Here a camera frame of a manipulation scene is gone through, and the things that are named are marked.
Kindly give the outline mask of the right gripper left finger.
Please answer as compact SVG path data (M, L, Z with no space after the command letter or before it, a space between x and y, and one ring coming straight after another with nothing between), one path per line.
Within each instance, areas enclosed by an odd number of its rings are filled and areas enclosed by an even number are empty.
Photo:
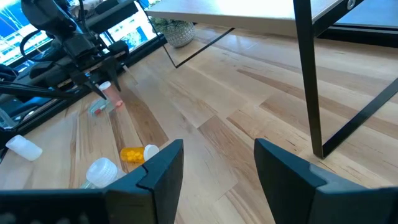
M174 224L183 180L183 141L176 139L105 188L109 224Z

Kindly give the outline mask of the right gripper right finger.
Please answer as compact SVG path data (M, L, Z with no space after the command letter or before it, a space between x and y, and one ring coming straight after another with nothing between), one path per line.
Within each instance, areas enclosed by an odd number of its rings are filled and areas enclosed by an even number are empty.
M276 224L373 224L363 186L265 139L255 140L254 158Z

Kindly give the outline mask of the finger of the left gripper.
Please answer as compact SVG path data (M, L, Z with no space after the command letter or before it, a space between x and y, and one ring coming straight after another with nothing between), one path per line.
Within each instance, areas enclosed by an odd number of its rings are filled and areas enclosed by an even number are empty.
M103 61L102 70L108 75L110 80L112 82L114 82L117 90L121 91L121 87L119 85L118 76L117 76L117 72L116 72L117 65L118 65L118 61L114 57L109 57Z
M91 91L95 92L97 95L102 97L104 100L106 99L106 96L104 93L94 84L90 81L88 76L85 75L84 72L73 72L70 74L70 78L72 82L77 84L78 86L86 86L88 87Z

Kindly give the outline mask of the pink medicine bottle white cap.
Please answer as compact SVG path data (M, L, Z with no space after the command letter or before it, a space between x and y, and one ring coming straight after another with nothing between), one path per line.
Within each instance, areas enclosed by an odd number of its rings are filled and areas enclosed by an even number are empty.
M118 90L111 82L104 82L99 86L99 89L105 94L108 101L115 107L121 107L124 102L121 99Z

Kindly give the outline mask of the orange medicine bottle white cap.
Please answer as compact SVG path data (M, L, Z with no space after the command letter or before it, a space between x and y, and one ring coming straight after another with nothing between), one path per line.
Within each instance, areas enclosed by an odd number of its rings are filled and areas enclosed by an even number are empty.
M122 161L143 164L158 152L160 149L156 145L149 144L141 147L126 147L119 154Z

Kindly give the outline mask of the clear medicine bottle white cap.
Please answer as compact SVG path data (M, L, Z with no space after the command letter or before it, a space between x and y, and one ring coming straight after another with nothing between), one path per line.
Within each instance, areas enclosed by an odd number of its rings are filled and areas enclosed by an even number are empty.
M80 189L100 189L124 177L126 173L108 158L102 157L88 168Z

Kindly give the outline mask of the wooden shelf with black legs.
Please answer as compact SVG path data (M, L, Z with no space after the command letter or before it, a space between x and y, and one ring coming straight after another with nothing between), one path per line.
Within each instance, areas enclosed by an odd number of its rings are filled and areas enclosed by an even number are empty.
M314 40L363 0L160 0L148 16L296 37L314 155L325 158L398 93L398 78L322 141Z

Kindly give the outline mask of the green plant in white pot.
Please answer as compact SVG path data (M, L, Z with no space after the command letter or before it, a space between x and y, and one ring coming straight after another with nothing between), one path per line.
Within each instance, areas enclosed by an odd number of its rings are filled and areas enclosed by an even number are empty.
M195 26L192 22L159 17L150 17L149 19L154 32L163 34L172 47L183 47L195 37Z

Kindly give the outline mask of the large window with black frame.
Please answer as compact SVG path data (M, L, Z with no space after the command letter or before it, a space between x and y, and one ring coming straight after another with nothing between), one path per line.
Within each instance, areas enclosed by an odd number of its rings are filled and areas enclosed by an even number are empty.
M23 64L19 50L22 39L35 31L21 9L21 0L0 0L0 63ZM144 11L138 11L100 34L106 44L123 40L132 51L155 37Z

